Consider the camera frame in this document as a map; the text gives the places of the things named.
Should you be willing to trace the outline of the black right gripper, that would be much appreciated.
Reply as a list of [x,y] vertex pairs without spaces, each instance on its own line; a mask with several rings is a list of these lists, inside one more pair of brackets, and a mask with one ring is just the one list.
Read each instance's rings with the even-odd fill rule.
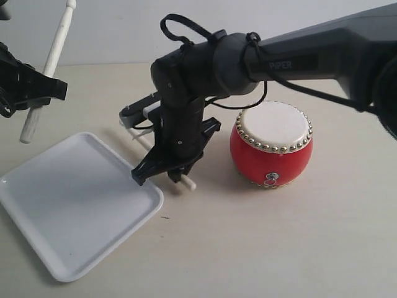
[[203,97],[181,105],[160,100],[158,111],[150,118],[154,146],[131,171],[139,186],[165,172],[174,183],[193,183],[188,177],[193,164],[203,157],[204,148],[221,129],[216,118],[203,118],[205,108]]

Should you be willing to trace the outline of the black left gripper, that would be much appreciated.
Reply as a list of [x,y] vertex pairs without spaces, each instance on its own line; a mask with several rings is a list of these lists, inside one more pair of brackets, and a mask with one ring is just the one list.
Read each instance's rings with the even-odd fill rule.
[[1,115],[11,118],[16,111],[47,106],[52,99],[64,101],[68,84],[38,72],[16,59],[1,42]]

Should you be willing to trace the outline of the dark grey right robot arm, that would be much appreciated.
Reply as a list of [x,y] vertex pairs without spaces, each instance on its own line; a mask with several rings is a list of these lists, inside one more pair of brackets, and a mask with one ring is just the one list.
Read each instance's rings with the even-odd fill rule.
[[160,28],[180,47],[153,62],[155,92],[129,107],[129,126],[148,120],[155,136],[132,170],[139,185],[161,173],[179,182],[220,129],[216,119],[203,119],[204,108],[269,81],[371,113],[396,135],[396,4],[268,39],[209,32],[175,13]]

